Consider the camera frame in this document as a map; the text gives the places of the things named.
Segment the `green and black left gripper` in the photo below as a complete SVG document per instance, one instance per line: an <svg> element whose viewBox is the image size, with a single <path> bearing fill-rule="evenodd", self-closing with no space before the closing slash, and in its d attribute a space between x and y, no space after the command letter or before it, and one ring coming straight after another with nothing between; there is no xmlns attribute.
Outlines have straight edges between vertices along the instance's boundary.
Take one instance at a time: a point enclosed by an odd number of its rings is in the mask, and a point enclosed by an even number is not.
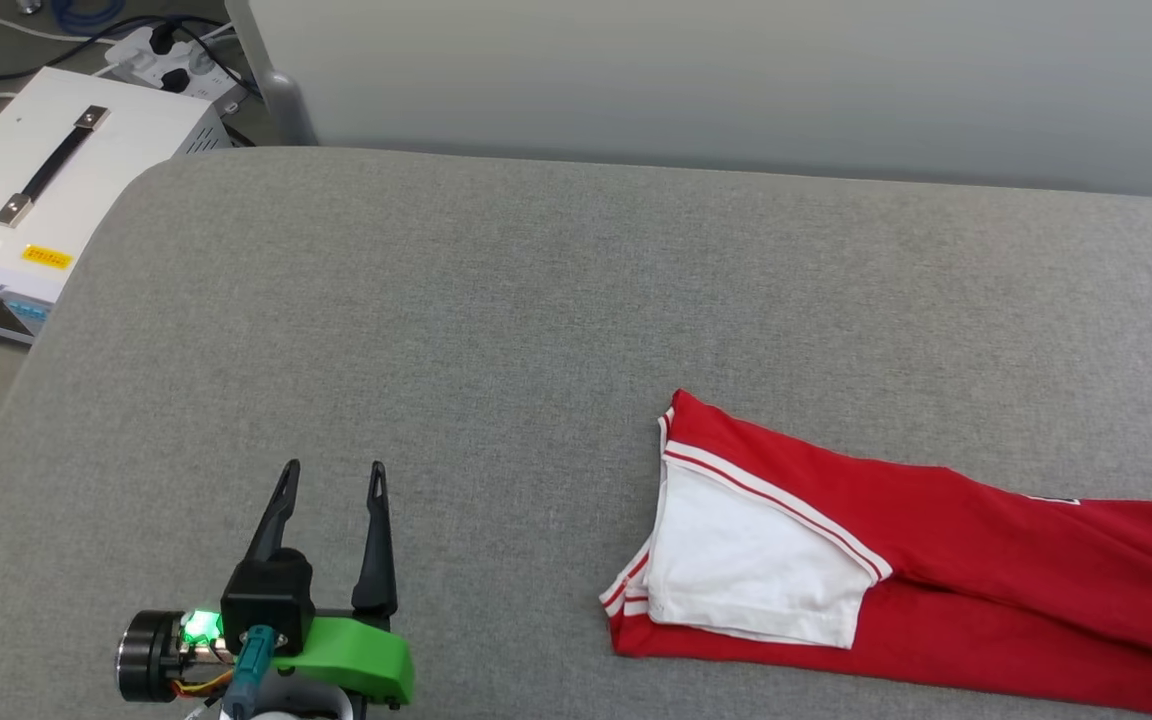
<svg viewBox="0 0 1152 720"><path fill-rule="evenodd" d="M285 524L291 520L300 487L301 462L285 464L268 506L262 511L244 560L301 561L302 553L285 547ZM367 537L361 574L353 588L353 616L320 615L308 626L298 653L278 642L266 664L259 707L344 708L410 705L414 662L410 647L396 634L356 617L397 614L387 469L374 461L366 498ZM218 708L234 679L251 676L253 665L242 660L238 644L229 647L219 612L141 611L132 616L116 647L115 679L123 700L136 703L204 702Z"/></svg>

